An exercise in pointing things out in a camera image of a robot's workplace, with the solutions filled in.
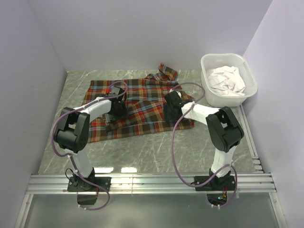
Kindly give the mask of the plaid long sleeve shirt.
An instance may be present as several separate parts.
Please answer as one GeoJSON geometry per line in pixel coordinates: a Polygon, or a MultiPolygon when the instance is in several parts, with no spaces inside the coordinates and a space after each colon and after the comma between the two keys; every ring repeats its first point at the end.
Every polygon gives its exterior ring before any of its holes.
{"type": "Polygon", "coordinates": [[[125,79],[117,84],[127,89],[125,105],[128,117],[111,123],[107,123],[103,115],[93,120],[89,127],[90,143],[173,130],[175,123],[164,120],[164,96],[176,87],[183,101],[192,101],[193,97],[178,85],[176,70],[164,64],[160,64],[158,70],[158,73],[145,78],[125,79]]]}

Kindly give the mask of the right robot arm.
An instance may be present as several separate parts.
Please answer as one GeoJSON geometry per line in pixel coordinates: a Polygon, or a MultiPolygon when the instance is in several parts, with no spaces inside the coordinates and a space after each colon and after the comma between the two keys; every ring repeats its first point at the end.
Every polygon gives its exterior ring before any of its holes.
{"type": "Polygon", "coordinates": [[[244,131],[231,108],[211,108],[192,101],[182,101],[180,93],[170,91],[165,95],[163,105],[164,118],[167,122],[175,122],[171,136],[171,158],[173,167],[179,179],[187,186],[194,185],[186,182],[179,173],[175,162],[174,138],[179,123],[183,119],[190,119],[207,126],[211,142],[215,147],[213,164],[210,168],[211,176],[199,186],[210,184],[215,190],[221,189],[226,184],[226,178],[230,176],[232,157],[244,137],[244,131]]]}

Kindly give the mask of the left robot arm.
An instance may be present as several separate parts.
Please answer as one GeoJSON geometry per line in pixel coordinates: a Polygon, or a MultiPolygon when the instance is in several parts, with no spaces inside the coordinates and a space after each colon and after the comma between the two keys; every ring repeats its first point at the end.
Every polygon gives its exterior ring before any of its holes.
{"type": "Polygon", "coordinates": [[[106,123],[125,119],[127,89],[110,86],[104,95],[78,108],[64,108],[54,123],[51,141],[54,152],[61,157],[68,156],[75,168],[74,180],[79,186],[90,191],[95,187],[95,170],[85,152],[89,140],[90,123],[104,115],[106,123]]]}

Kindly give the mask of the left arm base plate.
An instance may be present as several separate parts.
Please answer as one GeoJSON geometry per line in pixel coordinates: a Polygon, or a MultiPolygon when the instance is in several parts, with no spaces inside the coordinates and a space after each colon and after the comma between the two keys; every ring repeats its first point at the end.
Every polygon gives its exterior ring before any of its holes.
{"type": "Polygon", "coordinates": [[[83,181],[80,177],[71,177],[67,186],[68,192],[92,192],[96,191],[98,188],[96,185],[103,187],[106,190],[110,189],[111,177],[94,177],[92,184],[83,181]]]}

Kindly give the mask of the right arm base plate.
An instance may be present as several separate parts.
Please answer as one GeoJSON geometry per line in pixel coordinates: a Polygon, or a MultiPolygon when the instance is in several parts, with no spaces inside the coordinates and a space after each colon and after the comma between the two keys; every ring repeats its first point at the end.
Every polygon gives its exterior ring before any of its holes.
{"type": "Polygon", "coordinates": [[[237,184],[234,176],[225,176],[220,178],[216,176],[206,185],[198,187],[198,185],[206,182],[208,178],[209,176],[195,176],[194,181],[191,183],[196,185],[195,191],[233,191],[237,184]]]}

